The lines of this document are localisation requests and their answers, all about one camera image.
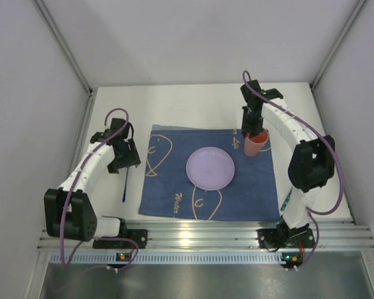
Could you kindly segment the purple plastic plate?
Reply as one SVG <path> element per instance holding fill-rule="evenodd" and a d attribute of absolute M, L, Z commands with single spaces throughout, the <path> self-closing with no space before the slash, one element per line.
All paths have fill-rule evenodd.
<path fill-rule="evenodd" d="M 188 179 L 194 186 L 205 191 L 225 188 L 233 180 L 234 173 L 232 157 L 216 147 L 197 149 L 186 162 Z"/>

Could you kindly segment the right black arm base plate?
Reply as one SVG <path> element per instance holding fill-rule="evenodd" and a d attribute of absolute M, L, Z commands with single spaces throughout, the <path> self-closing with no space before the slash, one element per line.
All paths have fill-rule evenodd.
<path fill-rule="evenodd" d="M 259 248 L 268 252 L 277 252 L 284 244 L 277 229 L 259 229 L 257 231 Z"/>

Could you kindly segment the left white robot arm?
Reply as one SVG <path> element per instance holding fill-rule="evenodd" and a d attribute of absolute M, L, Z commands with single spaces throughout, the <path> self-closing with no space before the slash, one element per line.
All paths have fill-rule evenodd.
<path fill-rule="evenodd" d="M 88 242 L 120 237 L 126 231 L 123 219 L 97 216 L 90 197 L 104 172 L 119 174 L 121 169 L 140 165 L 133 137 L 133 125 L 122 118 L 113 118 L 109 128 L 91 137 L 87 152 L 70 176 L 44 194 L 49 236 Z"/>

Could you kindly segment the blue cloth placemat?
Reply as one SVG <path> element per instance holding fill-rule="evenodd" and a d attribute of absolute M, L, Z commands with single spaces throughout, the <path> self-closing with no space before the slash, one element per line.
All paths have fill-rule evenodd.
<path fill-rule="evenodd" d="M 235 165 L 231 183 L 218 191 L 194 186 L 186 162 L 196 150 L 216 147 Z M 244 153 L 238 129 L 204 130 L 155 125 L 150 133 L 139 213 L 212 221 L 276 221 L 276 180 L 268 141 L 256 156 Z"/>

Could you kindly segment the spoon with green handle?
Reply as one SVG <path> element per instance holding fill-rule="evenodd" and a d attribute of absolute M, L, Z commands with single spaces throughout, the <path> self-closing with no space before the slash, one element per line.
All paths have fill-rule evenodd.
<path fill-rule="evenodd" d="M 281 205 L 281 208 L 280 208 L 281 212 L 285 211 L 285 209 L 286 209 L 286 207 L 287 207 L 287 205 L 288 205 L 288 203 L 290 201 L 291 195 L 292 195 L 292 189 L 289 191 L 288 195 L 285 197 L 284 202 Z"/>

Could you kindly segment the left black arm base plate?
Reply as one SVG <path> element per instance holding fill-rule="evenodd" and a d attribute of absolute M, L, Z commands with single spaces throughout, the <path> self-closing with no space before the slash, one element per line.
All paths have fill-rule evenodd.
<path fill-rule="evenodd" d="M 94 249 L 144 249 L 148 241 L 146 229 L 128 229 L 121 237 L 101 237 L 93 242 Z"/>

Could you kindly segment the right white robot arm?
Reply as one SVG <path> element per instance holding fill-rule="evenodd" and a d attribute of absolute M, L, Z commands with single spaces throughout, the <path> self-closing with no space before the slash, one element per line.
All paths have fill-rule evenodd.
<path fill-rule="evenodd" d="M 268 121 L 292 150 L 287 175 L 292 185 L 289 201 L 276 225 L 282 244 L 295 243 L 309 233 L 309 216 L 320 189 L 335 173 L 335 141 L 323 136 L 287 106 L 278 89 L 264 90 L 257 80 L 245 79 L 241 93 L 244 151 L 254 156 L 266 142 Z"/>

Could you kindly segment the orange plastic cup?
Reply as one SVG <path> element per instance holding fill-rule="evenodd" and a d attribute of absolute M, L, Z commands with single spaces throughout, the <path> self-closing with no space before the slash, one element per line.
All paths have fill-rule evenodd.
<path fill-rule="evenodd" d="M 244 153 L 246 156 L 256 156 L 264 147 L 269 139 L 269 133 L 263 129 L 259 134 L 246 133 L 244 139 Z"/>

